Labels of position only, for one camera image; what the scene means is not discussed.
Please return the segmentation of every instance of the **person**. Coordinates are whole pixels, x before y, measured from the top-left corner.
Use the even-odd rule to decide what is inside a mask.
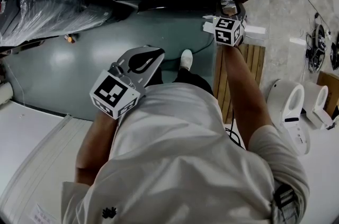
[[[63,223],[299,223],[309,187],[280,138],[241,52],[224,47],[231,102],[246,148],[225,131],[209,84],[158,72],[146,97],[118,123],[99,112],[64,182]]]

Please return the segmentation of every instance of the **black logo on shirt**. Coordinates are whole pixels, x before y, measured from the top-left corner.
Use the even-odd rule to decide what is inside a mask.
[[[117,214],[117,209],[115,207],[112,207],[111,210],[108,209],[108,208],[102,210],[102,217],[104,219],[106,219],[106,218],[114,218],[116,214]]]

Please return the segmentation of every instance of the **forearm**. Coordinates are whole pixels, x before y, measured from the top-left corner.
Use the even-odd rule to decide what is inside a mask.
[[[93,181],[100,168],[108,161],[118,121],[99,112],[91,125],[77,155],[76,182],[84,182],[84,176],[91,174]]]
[[[254,131],[272,122],[265,99],[240,51],[224,47],[223,53],[237,126],[247,148]]]

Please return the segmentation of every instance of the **cardboard box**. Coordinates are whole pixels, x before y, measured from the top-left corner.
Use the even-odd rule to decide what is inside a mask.
[[[339,106],[339,77],[334,74],[320,72],[317,84],[328,87],[328,96],[325,103],[325,111],[332,117]]]

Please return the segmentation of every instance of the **white box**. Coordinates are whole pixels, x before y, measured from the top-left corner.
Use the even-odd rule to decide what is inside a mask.
[[[214,17],[214,37],[217,44],[234,46],[241,35],[241,21]]]
[[[90,92],[93,104],[114,119],[136,106],[140,95],[106,70],[102,71]]]

